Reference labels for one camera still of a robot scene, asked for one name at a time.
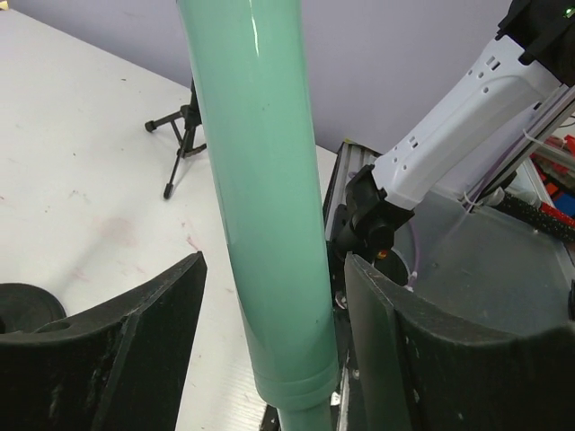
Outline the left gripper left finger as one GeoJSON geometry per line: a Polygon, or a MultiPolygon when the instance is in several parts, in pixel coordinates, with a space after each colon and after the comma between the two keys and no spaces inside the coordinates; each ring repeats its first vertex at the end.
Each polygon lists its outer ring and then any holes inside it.
{"type": "Polygon", "coordinates": [[[194,253],[84,312],[1,334],[2,429],[174,429],[206,276],[194,253]]]}

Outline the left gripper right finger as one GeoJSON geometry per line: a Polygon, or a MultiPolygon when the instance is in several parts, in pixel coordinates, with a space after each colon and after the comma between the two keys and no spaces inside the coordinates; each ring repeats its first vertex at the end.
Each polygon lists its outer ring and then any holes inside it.
{"type": "Polygon", "coordinates": [[[368,429],[573,429],[572,322],[519,336],[445,312],[357,255],[344,272],[368,429]]]}

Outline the teal toy microphone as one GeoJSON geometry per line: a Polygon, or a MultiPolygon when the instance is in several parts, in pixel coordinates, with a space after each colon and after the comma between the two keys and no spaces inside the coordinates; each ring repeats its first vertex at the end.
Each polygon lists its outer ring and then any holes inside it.
{"type": "Polygon", "coordinates": [[[328,430],[339,381],[298,1],[181,1],[256,389],[328,430]]]}

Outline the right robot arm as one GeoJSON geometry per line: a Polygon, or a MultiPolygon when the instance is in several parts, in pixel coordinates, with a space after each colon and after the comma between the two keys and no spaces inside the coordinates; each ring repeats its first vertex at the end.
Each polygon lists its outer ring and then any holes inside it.
{"type": "Polygon", "coordinates": [[[347,223],[333,241],[340,258],[373,259],[430,189],[522,111],[574,85],[574,3],[514,1],[499,29],[455,87],[345,189],[347,223]]]}

